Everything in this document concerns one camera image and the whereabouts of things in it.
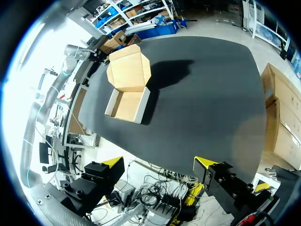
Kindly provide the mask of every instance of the white shelf unit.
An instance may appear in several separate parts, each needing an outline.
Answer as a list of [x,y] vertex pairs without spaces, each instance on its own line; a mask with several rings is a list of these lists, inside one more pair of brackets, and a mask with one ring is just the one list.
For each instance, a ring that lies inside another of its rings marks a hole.
[[268,44],[274,46],[275,48],[277,48],[281,51],[281,46],[278,46],[274,42],[270,41],[269,39],[267,39],[266,37],[264,37],[263,35],[258,33],[258,30],[260,29],[260,27],[263,27],[266,30],[268,30],[271,33],[271,35],[273,34],[277,38],[279,38],[279,40],[282,40],[283,43],[284,43],[284,50],[287,51],[288,47],[289,47],[289,44],[290,44],[290,38],[287,36],[287,39],[284,39],[282,36],[280,36],[277,33],[278,22],[277,22],[276,31],[273,31],[272,29],[268,28],[267,26],[265,26],[264,24],[259,22],[258,19],[257,19],[257,4],[256,4],[256,1],[253,0],[253,4],[251,4],[249,2],[249,0],[246,0],[246,2],[247,2],[247,12],[248,12],[247,28],[248,28],[249,32],[252,34],[252,38],[258,37],[258,38],[266,41]]
[[[138,17],[140,17],[140,16],[143,16],[143,15],[146,15],[146,14],[152,13],[152,12],[156,12],[156,11],[160,11],[160,10],[166,10],[166,11],[168,12],[168,14],[169,14],[169,16],[170,16],[171,19],[174,18],[174,13],[176,14],[175,10],[173,10],[174,7],[173,7],[173,2],[172,2],[172,0],[161,0],[161,2],[162,2],[163,5],[164,5],[163,7],[155,8],[155,9],[152,9],[152,10],[148,10],[148,11],[146,11],[146,12],[140,13],[140,14],[138,14],[138,15],[135,15],[135,16],[129,18],[129,17],[125,14],[125,12],[127,12],[128,10],[131,10],[132,8],[134,8],[134,7],[138,6],[138,5],[147,3],[147,2],[149,2],[149,1],[151,1],[151,0],[140,1],[140,2],[137,3],[137,4],[134,4],[134,5],[128,7],[128,8],[126,8],[126,9],[124,9],[124,10],[121,10],[121,9],[119,8],[118,4],[120,4],[120,3],[122,3],[122,2],[126,2],[126,1],[127,1],[127,0],[119,0],[119,1],[117,1],[117,2],[110,1],[110,5],[109,5],[105,10],[103,10],[101,13],[99,13],[93,20],[89,20],[89,19],[86,19],[86,20],[87,20],[92,26],[95,27],[96,24],[98,23],[99,18],[100,18],[103,14],[105,14],[105,13],[107,12],[108,8],[109,8],[109,7],[114,7],[118,13],[117,13],[116,15],[114,15],[112,18],[110,18],[109,20],[107,20],[107,21],[106,21],[103,25],[101,25],[99,28],[97,28],[101,33],[107,35],[107,34],[109,34],[111,31],[116,30],[116,29],[118,29],[118,28],[120,28],[120,27],[122,27],[122,26],[125,26],[125,25],[128,25],[129,27],[134,27],[133,22],[132,22],[131,20],[133,20],[133,19],[135,19],[135,18],[138,18]],[[111,30],[110,32],[107,32],[108,29],[106,29],[106,31],[105,31],[105,30],[104,30],[104,27],[105,27],[106,25],[107,25],[107,27],[109,27],[108,25],[109,25],[114,19],[116,19],[116,18],[118,18],[118,17],[123,18],[126,22],[125,22],[124,24],[122,24],[122,25],[120,25],[120,26],[114,28],[114,29],[111,29],[111,28],[110,28],[110,30]]]

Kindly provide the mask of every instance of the blue storage box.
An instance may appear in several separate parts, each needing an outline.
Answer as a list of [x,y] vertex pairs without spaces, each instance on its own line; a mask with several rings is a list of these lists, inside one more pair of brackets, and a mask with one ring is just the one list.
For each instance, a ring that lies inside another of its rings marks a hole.
[[112,16],[118,14],[117,10],[113,6],[111,6],[110,8],[108,8],[108,11],[111,13]]
[[156,36],[167,35],[167,34],[176,34],[179,29],[176,21],[173,21],[172,24],[167,24],[163,26],[157,26],[148,30],[138,32],[140,39],[148,39]]

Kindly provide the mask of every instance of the cardboard boxes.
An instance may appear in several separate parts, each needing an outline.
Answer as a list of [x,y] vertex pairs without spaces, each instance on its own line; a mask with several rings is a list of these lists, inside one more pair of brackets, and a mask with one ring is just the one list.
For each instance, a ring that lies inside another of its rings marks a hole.
[[131,18],[131,17],[133,17],[133,16],[135,16],[135,15],[138,15],[137,12],[138,12],[140,9],[142,9],[142,8],[143,8],[142,6],[136,6],[136,7],[134,7],[132,10],[126,12],[127,17],[128,17],[128,18]]
[[266,144],[272,151],[301,170],[300,93],[273,65],[268,64],[262,75],[266,97]]
[[111,39],[107,40],[101,47],[100,50],[105,54],[109,54],[111,50],[115,49],[116,47],[123,45],[125,46],[125,41],[127,40],[126,35],[123,31],[118,32],[115,34]]
[[115,87],[105,115],[141,123],[150,95],[146,83],[151,77],[150,61],[136,44],[109,55],[108,81]]
[[126,22],[125,19],[119,17],[116,20],[114,20],[112,23],[110,23],[109,26],[111,27],[111,29],[115,29],[118,26],[123,25],[125,22]]
[[301,119],[301,94],[297,88],[276,67],[268,63],[262,75],[266,107],[276,99],[284,102]]

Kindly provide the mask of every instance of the wall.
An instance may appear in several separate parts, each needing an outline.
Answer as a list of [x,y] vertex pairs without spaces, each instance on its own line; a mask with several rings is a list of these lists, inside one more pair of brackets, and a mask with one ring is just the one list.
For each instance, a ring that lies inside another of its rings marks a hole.
[[83,7],[81,7],[80,9],[71,13],[68,16],[68,18],[70,18],[72,21],[77,23],[79,26],[81,26],[83,29],[85,29],[87,32],[89,32],[91,35],[93,35],[95,38],[97,38],[97,39],[100,38],[102,33],[96,27],[92,26],[89,22],[81,19],[86,14],[89,14],[89,16],[92,16],[87,10],[85,10]]

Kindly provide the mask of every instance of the black tabletop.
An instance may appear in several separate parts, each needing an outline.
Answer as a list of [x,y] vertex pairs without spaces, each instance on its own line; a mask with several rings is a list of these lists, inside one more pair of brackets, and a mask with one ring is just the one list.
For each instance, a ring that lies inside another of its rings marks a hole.
[[250,50],[204,37],[143,41],[150,60],[150,98],[142,124],[104,116],[113,86],[106,68],[90,80],[79,120],[135,156],[193,175],[194,156],[226,161],[245,182],[259,165],[265,103]]

